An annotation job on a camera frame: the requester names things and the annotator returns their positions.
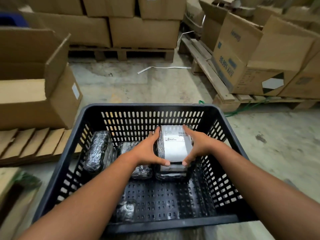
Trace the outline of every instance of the left arm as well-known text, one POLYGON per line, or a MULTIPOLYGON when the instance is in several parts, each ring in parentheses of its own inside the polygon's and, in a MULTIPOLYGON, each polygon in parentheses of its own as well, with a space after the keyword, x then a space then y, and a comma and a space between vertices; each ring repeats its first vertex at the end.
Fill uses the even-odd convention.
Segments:
POLYGON ((153 153, 158 137, 159 128, 35 222, 19 240, 99 239, 134 169, 154 163, 170 165, 153 153))

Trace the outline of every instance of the right arm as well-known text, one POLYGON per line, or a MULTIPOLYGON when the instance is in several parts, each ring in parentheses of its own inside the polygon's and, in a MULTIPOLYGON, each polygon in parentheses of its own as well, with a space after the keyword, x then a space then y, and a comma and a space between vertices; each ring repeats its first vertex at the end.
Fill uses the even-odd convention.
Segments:
POLYGON ((185 125, 183 128, 194 141, 183 165, 197 156, 212 154, 276 240, 320 239, 319 203, 260 169, 227 144, 185 125))

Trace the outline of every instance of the plastic-wrapped package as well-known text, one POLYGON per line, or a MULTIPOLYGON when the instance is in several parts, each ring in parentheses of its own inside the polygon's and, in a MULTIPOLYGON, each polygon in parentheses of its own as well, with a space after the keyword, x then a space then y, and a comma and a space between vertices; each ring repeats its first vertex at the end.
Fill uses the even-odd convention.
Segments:
POLYGON ((158 180, 185 179, 188 167, 183 166, 182 161, 191 152, 192 146, 192 138, 184 132, 182 125, 162 125, 157 140, 158 157, 169 160, 171 165, 157 165, 155 177, 158 180))
POLYGON ((84 170, 91 175, 97 175, 113 162, 114 153, 110 132, 107 130, 94 132, 85 155, 84 170))
POLYGON ((134 200, 119 202, 114 212, 116 222, 133 222, 135 208, 134 200))
MULTIPOLYGON (((126 141, 122 142, 118 146, 119 155, 131 151, 136 145, 138 145, 139 141, 126 141)), ((152 168, 150 165, 138 166, 131 174, 131 178, 133 179, 149 179, 152 177, 152 168)))

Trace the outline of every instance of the concrete floor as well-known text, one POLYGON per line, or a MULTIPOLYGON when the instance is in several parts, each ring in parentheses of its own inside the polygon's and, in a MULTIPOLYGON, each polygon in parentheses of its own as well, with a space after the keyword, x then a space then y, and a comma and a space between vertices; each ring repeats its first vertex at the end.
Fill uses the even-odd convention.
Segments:
MULTIPOLYGON (((206 77, 193 76, 187 69, 149 69, 149 66, 191 66, 178 54, 173 64, 139 59, 127 63, 72 63, 71 68, 83 93, 81 108, 91 103, 212 103, 212 85, 206 77)), ((282 180, 290 180, 299 190, 320 202, 320 111, 300 113, 239 114, 228 118, 250 160, 282 180)), ((22 231, 31 222, 55 164, 26 166, 43 185, 34 200, 22 231)), ((155 238, 139 236, 139 239, 155 238)), ((273 237, 260 222, 170 231, 158 239, 270 240, 273 237)))

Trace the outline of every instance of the forearm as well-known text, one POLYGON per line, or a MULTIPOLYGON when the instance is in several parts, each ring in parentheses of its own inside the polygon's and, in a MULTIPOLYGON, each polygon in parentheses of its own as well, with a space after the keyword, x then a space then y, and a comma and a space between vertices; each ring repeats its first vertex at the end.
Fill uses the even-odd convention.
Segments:
POLYGON ((20 240, 98 239, 136 167, 129 153, 34 223, 20 240))
POLYGON ((225 143, 212 143, 211 152, 275 239, 320 239, 320 204, 225 143))

